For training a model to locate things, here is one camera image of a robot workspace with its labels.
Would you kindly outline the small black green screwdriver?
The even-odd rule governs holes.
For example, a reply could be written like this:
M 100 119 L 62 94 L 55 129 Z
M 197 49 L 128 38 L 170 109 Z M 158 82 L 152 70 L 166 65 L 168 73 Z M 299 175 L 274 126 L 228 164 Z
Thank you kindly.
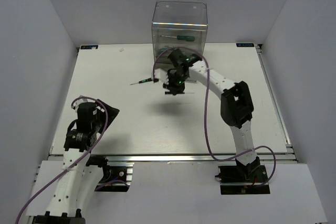
M 180 93 L 173 93 L 171 91 L 165 91 L 165 95 L 182 95 L 182 94 L 195 94 L 195 92 L 180 92 Z

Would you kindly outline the thin black green screwdriver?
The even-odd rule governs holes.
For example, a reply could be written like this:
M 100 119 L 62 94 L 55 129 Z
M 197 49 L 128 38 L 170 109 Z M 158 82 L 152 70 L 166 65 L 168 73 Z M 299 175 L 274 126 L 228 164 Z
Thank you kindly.
M 143 80 L 139 80 L 135 83 L 132 83 L 131 85 L 143 84 L 143 83 L 148 83 L 148 82 L 153 82 L 153 81 L 154 81 L 153 78 L 146 78 L 146 79 L 143 79 Z

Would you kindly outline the short green handle screwdriver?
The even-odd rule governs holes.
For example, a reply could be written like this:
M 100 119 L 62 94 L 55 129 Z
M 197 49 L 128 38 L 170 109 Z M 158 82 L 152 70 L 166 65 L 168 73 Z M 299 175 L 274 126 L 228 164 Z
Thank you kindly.
M 184 36 L 184 35 L 168 36 L 168 35 L 160 35 L 160 37 L 174 38 L 176 40 L 188 41 L 188 42 L 194 42 L 195 41 L 195 37 L 194 36 Z

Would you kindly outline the clear plastic drawer cabinet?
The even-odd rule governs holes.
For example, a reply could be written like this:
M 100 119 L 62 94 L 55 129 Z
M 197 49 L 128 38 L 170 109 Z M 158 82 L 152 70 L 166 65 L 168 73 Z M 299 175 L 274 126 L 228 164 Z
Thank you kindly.
M 159 0 L 152 18 L 152 45 L 156 69 L 173 68 L 168 59 L 173 48 L 204 52 L 208 31 L 207 5 L 200 1 Z

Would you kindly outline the long green handle screwdriver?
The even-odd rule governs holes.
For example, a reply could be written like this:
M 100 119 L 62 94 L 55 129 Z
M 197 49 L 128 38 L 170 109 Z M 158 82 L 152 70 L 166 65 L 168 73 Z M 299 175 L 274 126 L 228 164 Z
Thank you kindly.
M 157 53 L 157 55 L 160 55 L 161 53 L 163 53 L 163 52 L 165 52 L 165 51 L 168 51 L 168 50 L 170 50 L 172 47 L 168 47 L 168 46 L 166 46 L 166 47 L 163 47 L 163 48 L 160 48 L 160 49 L 158 49 L 157 51 L 156 51 L 156 53 Z

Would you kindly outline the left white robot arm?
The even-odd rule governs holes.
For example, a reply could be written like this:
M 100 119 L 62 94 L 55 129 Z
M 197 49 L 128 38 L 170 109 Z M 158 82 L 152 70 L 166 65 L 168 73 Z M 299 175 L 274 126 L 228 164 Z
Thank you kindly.
M 62 175 L 43 215 L 33 223 L 85 223 L 84 211 L 99 181 L 110 178 L 111 168 L 104 157 L 92 157 L 94 146 L 119 114 L 101 100 L 87 97 L 72 102 L 77 118 L 66 131 Z

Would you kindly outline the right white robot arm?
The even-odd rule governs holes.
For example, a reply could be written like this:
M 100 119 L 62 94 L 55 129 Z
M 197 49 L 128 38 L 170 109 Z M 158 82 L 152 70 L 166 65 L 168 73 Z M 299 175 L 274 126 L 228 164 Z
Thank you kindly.
M 251 135 L 254 105 L 248 84 L 223 77 L 198 53 L 187 55 L 181 49 L 172 48 L 168 59 L 172 69 L 165 74 L 155 71 L 166 94 L 183 94 L 185 81 L 191 78 L 203 84 L 207 93 L 213 92 L 219 98 L 221 118 L 230 127 L 234 139 L 237 175 L 245 182 L 250 181 L 256 175 L 260 160 Z

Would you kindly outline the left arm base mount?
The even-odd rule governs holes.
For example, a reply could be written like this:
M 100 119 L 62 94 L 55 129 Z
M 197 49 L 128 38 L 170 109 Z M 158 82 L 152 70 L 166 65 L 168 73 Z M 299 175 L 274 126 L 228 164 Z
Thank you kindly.
M 91 157 L 89 161 L 92 165 L 98 165 L 103 171 L 103 177 L 98 182 L 95 191 L 126 193 L 129 190 L 133 174 L 131 165 L 112 163 L 102 156 Z

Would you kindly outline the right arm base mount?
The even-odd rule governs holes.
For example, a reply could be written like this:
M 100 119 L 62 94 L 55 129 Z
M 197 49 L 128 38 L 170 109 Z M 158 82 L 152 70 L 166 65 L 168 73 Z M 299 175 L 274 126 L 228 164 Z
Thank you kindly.
M 240 174 L 237 166 L 219 166 L 216 181 L 222 195 L 269 195 L 267 171 L 261 165 L 248 178 Z

